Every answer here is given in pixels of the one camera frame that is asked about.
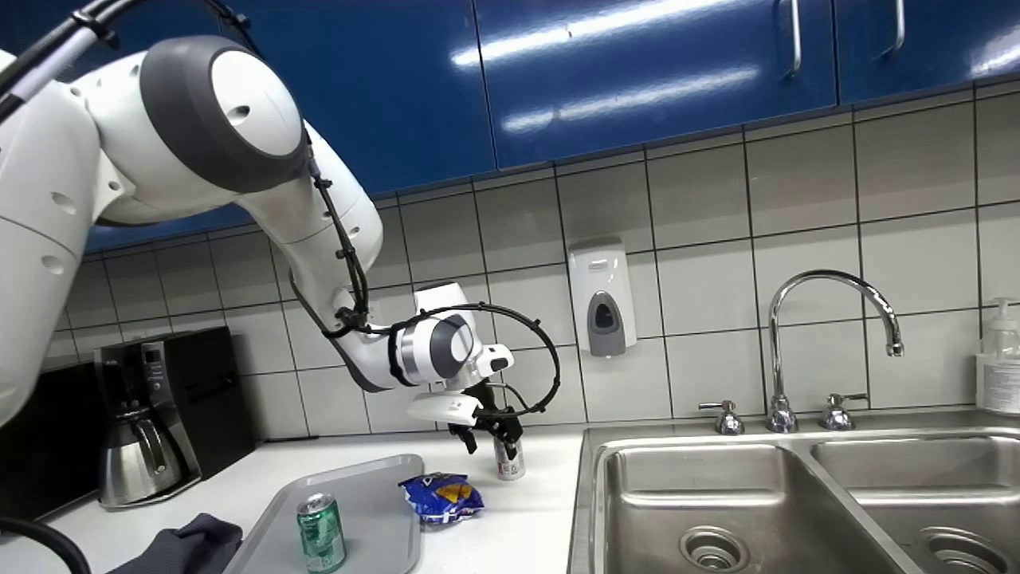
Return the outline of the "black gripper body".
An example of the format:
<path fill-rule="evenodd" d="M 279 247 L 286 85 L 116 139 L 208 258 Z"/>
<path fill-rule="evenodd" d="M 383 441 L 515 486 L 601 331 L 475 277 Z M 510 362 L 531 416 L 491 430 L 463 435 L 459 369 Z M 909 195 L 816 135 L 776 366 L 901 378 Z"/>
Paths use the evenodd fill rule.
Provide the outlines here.
<path fill-rule="evenodd" d="M 453 425 L 453 426 L 471 426 L 471 434 L 489 430 L 491 435 L 524 435 L 524 425 L 515 408 L 504 410 L 482 410 L 475 425 Z"/>

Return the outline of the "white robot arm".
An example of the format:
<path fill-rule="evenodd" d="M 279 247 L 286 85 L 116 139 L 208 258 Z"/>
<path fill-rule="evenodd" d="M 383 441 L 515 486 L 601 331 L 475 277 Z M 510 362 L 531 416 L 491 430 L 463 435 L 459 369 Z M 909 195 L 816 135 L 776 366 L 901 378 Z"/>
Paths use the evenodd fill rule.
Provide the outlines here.
<path fill-rule="evenodd" d="M 3 61 L 16 84 L 0 121 L 0 419 L 34 393 L 97 223 L 235 203 L 279 245 L 293 296 L 362 389 L 412 389 L 412 410 L 459 435 L 519 441 L 519 416 L 484 393 L 515 354 L 479 338 L 459 287 L 425 289 L 404 323 L 371 320 L 383 220 L 261 56 L 191 36 L 63 84 L 57 70 L 91 40 L 73 36 L 41 65 Z"/>

